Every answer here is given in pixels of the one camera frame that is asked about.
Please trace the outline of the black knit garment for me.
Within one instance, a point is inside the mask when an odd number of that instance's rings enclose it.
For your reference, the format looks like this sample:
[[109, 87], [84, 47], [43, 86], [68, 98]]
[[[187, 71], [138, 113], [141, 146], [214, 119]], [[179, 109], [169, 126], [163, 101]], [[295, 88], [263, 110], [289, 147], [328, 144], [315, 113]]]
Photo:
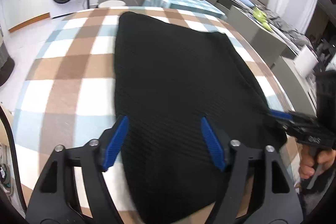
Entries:
[[145, 223], [173, 223], [213, 203], [228, 174], [201, 133], [208, 116], [252, 148], [287, 137], [229, 38], [125, 12], [114, 50], [117, 115], [129, 118], [121, 150], [129, 192]]

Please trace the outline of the yellow green object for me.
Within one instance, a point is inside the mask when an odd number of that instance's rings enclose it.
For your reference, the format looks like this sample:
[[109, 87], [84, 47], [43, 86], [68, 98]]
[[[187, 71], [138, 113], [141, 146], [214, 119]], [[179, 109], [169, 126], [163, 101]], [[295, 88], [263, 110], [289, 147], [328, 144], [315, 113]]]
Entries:
[[252, 16], [269, 32], [272, 32], [272, 28], [268, 24], [268, 20], [266, 18], [266, 13], [261, 11], [257, 6], [253, 8]]

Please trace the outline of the woven laundry basket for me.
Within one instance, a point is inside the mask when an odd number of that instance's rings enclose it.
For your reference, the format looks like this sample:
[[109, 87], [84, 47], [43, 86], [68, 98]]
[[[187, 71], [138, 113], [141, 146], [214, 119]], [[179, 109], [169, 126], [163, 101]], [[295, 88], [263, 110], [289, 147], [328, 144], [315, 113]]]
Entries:
[[5, 42], [1, 41], [0, 48], [0, 86], [10, 77], [15, 67], [15, 61], [9, 55]]

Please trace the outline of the white paper towel roll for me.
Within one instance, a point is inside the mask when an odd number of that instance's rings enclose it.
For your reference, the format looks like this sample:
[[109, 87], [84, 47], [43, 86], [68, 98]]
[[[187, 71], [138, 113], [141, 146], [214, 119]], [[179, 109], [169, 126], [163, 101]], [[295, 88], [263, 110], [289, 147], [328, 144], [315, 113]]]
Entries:
[[294, 59], [294, 67], [302, 78], [307, 78], [317, 64], [316, 54], [308, 46], [304, 46]]

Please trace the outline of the blue checkered cloth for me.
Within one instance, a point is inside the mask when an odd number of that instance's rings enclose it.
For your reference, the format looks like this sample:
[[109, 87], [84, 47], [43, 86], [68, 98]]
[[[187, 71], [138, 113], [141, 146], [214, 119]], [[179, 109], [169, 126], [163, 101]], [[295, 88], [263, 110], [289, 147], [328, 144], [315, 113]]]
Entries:
[[224, 21], [227, 20], [224, 12], [206, 0], [144, 0], [143, 6], [187, 10], [190, 12], [211, 15]]

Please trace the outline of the white round stool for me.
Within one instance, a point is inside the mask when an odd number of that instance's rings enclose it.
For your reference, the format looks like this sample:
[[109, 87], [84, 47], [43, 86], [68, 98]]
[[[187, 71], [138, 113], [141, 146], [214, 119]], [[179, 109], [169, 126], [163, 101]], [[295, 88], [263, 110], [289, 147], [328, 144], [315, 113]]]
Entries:
[[98, 4], [98, 8], [109, 8], [109, 9], [122, 6], [126, 6], [126, 3], [120, 0], [108, 0]]

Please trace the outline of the checkered brown blue blanket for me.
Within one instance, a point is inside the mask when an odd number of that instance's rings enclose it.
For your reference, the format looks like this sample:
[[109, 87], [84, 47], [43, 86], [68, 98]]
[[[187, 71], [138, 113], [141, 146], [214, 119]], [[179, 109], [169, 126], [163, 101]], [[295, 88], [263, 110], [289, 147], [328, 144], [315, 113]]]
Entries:
[[[14, 139], [26, 204], [56, 145], [78, 147], [114, 124], [114, 38], [126, 11], [202, 32], [226, 34], [261, 86], [268, 105], [294, 110], [284, 89], [247, 41], [223, 20], [159, 7], [89, 9], [56, 25], [23, 82], [14, 112]], [[124, 223], [142, 223], [127, 192], [121, 158], [104, 173]]]

